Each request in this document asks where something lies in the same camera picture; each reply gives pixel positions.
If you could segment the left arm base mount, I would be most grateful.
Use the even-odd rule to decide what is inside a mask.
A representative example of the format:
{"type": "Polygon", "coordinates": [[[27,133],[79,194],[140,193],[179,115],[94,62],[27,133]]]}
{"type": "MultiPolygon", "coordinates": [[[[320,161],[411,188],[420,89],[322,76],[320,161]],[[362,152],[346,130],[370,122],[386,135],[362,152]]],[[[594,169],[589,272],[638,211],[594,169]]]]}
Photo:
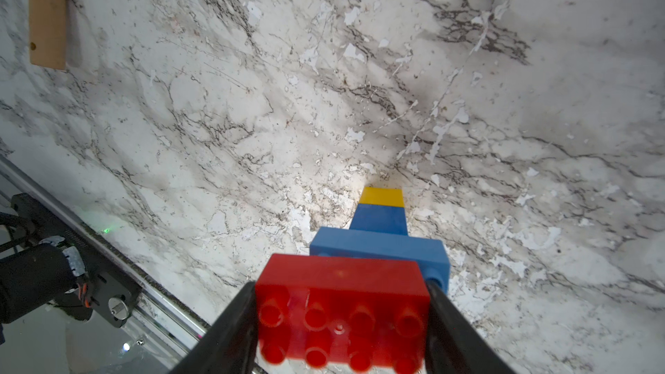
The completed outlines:
{"type": "Polygon", "coordinates": [[[10,240],[1,245],[1,322],[9,324],[51,301],[70,316],[98,313],[121,328],[140,285],[34,197],[10,199],[1,214],[10,240]]]}

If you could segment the yellow small lego brick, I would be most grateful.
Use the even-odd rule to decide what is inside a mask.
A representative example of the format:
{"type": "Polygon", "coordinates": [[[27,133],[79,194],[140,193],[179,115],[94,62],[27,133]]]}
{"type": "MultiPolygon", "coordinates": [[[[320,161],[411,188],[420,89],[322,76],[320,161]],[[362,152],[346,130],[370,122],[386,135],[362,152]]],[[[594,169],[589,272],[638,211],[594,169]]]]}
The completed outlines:
{"type": "Polygon", "coordinates": [[[405,207],[404,195],[400,189],[365,187],[358,202],[396,208],[405,207]]]}

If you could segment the blue small lego brick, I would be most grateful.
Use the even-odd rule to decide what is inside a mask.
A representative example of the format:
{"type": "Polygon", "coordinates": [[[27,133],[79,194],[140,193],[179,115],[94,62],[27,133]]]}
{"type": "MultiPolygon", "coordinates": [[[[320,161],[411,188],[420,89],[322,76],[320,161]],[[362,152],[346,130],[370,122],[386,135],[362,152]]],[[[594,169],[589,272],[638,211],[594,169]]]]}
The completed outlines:
{"type": "Polygon", "coordinates": [[[409,235],[404,207],[377,204],[358,204],[350,229],[405,237],[409,235]]]}

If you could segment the light blue long lego brick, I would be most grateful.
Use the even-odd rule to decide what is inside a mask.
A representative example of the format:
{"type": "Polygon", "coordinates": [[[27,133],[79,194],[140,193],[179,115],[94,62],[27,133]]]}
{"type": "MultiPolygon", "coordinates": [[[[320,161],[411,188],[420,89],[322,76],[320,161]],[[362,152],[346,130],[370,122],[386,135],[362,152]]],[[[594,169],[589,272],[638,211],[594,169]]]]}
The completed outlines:
{"type": "Polygon", "coordinates": [[[323,227],[310,243],[309,254],[415,261],[424,280],[436,282],[445,294],[449,292],[450,259],[440,240],[323,227]]]}

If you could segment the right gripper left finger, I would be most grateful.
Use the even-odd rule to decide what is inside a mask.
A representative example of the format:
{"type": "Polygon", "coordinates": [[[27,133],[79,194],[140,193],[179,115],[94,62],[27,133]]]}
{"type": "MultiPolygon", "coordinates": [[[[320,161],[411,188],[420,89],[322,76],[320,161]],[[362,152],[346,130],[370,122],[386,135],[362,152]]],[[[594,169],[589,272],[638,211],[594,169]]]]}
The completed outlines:
{"type": "Polygon", "coordinates": [[[173,373],[251,373],[258,342],[255,284],[249,282],[228,304],[173,373]]]}

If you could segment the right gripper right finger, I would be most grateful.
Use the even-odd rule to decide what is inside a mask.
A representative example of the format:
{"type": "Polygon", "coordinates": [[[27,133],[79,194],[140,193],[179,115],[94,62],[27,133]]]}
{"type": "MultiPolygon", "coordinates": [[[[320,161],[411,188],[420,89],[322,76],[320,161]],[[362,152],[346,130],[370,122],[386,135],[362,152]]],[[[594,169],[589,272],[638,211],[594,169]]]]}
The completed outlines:
{"type": "Polygon", "coordinates": [[[431,297],[424,355],[426,372],[514,374],[436,282],[428,280],[426,287],[431,297]]]}

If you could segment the red lego brick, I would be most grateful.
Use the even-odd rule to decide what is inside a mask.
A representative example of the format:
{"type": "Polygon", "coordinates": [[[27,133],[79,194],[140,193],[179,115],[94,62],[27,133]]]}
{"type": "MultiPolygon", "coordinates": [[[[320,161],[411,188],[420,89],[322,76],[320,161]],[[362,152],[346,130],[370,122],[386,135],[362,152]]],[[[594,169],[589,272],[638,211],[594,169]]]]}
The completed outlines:
{"type": "Polygon", "coordinates": [[[416,373],[424,363],[431,298],[413,261],[274,254],[255,291],[271,365],[416,373]]]}

